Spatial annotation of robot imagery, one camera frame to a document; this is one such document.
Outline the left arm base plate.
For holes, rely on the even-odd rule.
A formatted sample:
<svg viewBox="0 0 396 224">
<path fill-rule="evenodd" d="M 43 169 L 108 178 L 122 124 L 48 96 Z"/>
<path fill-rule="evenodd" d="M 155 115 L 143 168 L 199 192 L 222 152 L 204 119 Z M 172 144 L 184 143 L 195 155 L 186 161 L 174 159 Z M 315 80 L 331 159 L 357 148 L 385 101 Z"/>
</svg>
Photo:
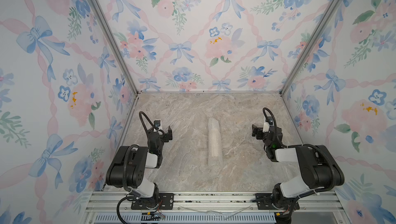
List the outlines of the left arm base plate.
<svg viewBox="0 0 396 224">
<path fill-rule="evenodd" d="M 173 193 L 155 193 L 151 198 L 140 198 L 133 200 L 131 209 L 132 210 L 172 210 L 174 204 Z"/>
</svg>

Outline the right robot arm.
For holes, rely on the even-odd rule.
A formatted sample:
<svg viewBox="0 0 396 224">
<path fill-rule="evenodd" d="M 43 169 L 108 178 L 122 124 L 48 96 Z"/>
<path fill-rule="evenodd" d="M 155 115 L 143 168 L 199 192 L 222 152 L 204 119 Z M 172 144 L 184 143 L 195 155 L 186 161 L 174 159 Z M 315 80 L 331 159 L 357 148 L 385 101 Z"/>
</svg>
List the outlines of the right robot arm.
<svg viewBox="0 0 396 224">
<path fill-rule="evenodd" d="M 264 107 L 263 115 L 264 125 L 252 125 L 252 136 L 263 141 L 264 151 L 271 162 L 298 163 L 300 173 L 287 182 L 277 183 L 270 195 L 256 194 L 253 202 L 280 210 L 296 209 L 299 199 L 344 184 L 344 174 L 326 146 L 285 145 L 282 129 L 277 126 L 272 111 Z"/>
</svg>

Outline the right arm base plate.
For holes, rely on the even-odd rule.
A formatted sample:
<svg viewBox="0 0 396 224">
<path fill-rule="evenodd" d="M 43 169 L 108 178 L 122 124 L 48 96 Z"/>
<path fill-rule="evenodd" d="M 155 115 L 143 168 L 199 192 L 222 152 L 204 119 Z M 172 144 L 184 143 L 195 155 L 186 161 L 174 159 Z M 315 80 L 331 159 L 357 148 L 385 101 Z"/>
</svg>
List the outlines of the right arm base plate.
<svg viewBox="0 0 396 224">
<path fill-rule="evenodd" d="M 256 193 L 251 202 L 256 203 L 259 210 L 289 210 L 294 198 L 284 198 L 282 195 L 273 196 L 272 193 Z"/>
</svg>

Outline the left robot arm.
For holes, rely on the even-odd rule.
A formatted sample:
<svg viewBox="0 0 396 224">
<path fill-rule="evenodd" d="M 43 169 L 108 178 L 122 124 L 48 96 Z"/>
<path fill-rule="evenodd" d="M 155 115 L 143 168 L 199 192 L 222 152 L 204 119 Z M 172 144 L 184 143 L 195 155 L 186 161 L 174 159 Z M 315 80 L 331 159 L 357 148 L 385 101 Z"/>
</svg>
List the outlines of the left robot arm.
<svg viewBox="0 0 396 224">
<path fill-rule="evenodd" d="M 160 205 L 160 193 L 156 183 L 149 181 L 145 170 L 159 169 L 163 161 L 165 143 L 173 139 L 173 131 L 163 130 L 160 120 L 151 121 L 140 111 L 139 119 L 147 138 L 146 146 L 121 146 L 106 173 L 106 184 L 122 188 L 132 208 L 154 209 Z"/>
</svg>

